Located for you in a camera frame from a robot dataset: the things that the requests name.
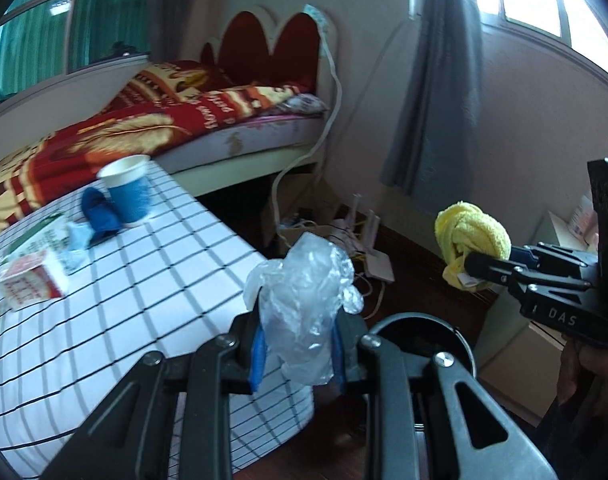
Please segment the yellow cloth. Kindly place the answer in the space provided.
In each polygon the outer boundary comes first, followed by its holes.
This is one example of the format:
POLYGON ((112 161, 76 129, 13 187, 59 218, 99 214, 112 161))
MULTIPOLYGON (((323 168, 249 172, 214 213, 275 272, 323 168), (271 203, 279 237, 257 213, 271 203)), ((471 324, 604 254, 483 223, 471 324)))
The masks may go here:
POLYGON ((508 260, 512 243, 504 226, 481 208, 458 202, 440 211, 434 221, 434 235, 446 263, 443 278, 459 290, 476 292, 487 288, 464 268, 472 252, 508 260))

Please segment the clear plastic bag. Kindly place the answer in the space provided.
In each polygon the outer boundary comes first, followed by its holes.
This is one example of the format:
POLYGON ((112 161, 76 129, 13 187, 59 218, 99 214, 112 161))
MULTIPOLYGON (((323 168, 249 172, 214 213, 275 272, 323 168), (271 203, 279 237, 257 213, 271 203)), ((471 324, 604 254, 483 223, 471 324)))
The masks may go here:
POLYGON ((362 294, 346 251, 311 232, 282 259, 258 264, 246 278, 243 299, 258 307, 265 341, 285 378, 321 386, 333 378, 332 329, 340 311, 359 314, 362 294))

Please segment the red white small box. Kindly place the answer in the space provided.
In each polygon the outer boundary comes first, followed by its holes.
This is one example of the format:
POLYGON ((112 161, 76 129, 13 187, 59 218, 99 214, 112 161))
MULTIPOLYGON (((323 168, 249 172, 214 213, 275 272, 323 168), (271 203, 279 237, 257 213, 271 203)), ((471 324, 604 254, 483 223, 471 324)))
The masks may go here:
POLYGON ((0 274, 0 293, 11 310, 62 298, 68 290, 69 278, 50 249, 16 258, 0 274))

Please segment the green white milk carton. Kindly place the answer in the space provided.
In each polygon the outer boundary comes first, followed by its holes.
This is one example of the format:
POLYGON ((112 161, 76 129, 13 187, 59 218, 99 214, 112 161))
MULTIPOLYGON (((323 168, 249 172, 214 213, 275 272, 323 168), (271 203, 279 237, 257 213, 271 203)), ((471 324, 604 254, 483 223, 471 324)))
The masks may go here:
POLYGON ((56 254, 65 250, 69 244, 68 218, 58 212, 37 222, 9 246, 3 263, 9 263, 43 249, 56 254))

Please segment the dark blue cloth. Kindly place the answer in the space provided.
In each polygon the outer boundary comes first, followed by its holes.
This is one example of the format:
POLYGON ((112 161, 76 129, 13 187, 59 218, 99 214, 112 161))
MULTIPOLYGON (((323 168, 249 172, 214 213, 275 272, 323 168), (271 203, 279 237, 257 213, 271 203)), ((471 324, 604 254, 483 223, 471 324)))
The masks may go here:
POLYGON ((98 188, 84 189, 80 209, 92 231, 90 247, 110 240, 121 231, 123 225, 118 214, 110 200, 98 188))

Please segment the blue paper cup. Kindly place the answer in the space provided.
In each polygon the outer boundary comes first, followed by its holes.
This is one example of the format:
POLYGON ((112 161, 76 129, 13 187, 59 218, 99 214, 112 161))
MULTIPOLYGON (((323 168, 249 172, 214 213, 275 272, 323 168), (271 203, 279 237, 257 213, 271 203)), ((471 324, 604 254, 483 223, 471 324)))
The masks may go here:
POLYGON ((136 226, 149 217, 149 162, 148 155, 130 155, 110 162, 98 172, 124 226, 136 226))

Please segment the light blue face mask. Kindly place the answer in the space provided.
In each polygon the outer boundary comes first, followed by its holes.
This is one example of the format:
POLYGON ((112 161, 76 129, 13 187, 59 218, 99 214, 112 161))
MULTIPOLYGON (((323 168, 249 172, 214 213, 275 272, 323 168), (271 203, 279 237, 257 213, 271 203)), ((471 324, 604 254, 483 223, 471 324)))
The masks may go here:
POLYGON ((72 274, 86 262, 94 231, 87 222, 69 222, 66 230, 68 237, 58 258, 65 272, 72 274))

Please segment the black trash bin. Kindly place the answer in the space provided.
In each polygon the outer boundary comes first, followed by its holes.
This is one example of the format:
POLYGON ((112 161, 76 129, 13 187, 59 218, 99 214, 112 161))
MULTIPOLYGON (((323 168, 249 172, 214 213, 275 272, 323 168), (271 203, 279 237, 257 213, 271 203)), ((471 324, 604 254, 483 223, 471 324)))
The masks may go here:
POLYGON ((432 358, 438 352, 452 354, 476 377, 478 367, 472 348, 456 326, 434 315, 420 312, 397 313, 377 322, 369 330, 396 344, 401 352, 432 358))

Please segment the white wifi router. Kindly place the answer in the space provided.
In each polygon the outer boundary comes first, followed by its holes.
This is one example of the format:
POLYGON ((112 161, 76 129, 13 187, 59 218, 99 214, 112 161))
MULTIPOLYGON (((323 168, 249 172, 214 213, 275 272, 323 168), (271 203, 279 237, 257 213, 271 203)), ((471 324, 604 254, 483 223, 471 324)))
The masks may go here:
POLYGON ((370 278, 376 278, 379 281, 391 284, 395 281, 395 278, 390 257, 374 248, 380 226, 380 217, 372 209, 369 209, 366 214, 366 220, 362 225, 359 236, 355 235, 357 209, 361 199, 360 194, 355 193, 353 195, 350 209, 345 217, 345 225, 351 232, 354 247, 365 258, 366 274, 370 278))

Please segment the grey curtain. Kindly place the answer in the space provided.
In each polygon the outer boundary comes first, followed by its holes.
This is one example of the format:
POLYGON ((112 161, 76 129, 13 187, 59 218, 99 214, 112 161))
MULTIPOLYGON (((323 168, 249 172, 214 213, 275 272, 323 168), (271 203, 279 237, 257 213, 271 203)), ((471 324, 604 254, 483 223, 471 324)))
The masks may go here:
POLYGON ((414 68, 381 181, 435 214, 470 196, 482 101, 476 0, 424 0, 414 68))

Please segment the cardboard box on floor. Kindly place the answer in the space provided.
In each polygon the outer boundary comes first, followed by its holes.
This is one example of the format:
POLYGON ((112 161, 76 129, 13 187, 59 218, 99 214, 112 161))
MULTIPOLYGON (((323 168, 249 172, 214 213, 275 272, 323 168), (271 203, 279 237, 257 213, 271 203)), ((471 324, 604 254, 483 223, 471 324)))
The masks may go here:
POLYGON ((311 174, 284 177, 277 191, 278 228, 272 200, 268 200, 262 213, 263 245, 276 242, 278 252, 284 255, 306 232, 328 237, 340 205, 339 196, 324 179, 317 180, 311 174))

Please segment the bed with red headboard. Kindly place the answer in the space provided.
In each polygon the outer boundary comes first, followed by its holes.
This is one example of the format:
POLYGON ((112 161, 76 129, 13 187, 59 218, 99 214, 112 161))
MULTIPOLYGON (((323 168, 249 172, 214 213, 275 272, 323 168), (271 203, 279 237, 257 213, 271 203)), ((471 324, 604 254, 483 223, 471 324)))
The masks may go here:
POLYGON ((95 115, 0 160, 0 222, 12 223, 92 180, 122 156, 156 156, 317 89, 322 36, 310 12, 270 44, 258 16, 238 13, 218 49, 152 63, 95 115))

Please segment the red yellow patterned blanket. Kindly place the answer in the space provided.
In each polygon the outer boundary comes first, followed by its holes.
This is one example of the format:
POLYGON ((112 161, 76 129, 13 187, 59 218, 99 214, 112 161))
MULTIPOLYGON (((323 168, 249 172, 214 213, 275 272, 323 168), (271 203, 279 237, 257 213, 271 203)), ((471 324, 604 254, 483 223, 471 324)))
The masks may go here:
POLYGON ((156 156, 271 110, 314 88, 311 70, 260 70, 234 81, 193 60, 141 70, 98 114, 0 160, 0 233, 92 182, 129 155, 156 156))

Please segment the window with green curtain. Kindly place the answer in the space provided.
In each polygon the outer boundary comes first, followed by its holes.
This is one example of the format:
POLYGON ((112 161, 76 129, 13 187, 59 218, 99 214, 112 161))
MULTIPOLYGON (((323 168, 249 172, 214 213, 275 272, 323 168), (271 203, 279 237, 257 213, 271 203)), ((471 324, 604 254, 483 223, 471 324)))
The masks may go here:
POLYGON ((13 0, 0 24, 0 106, 47 80, 149 51, 147 0, 13 0))

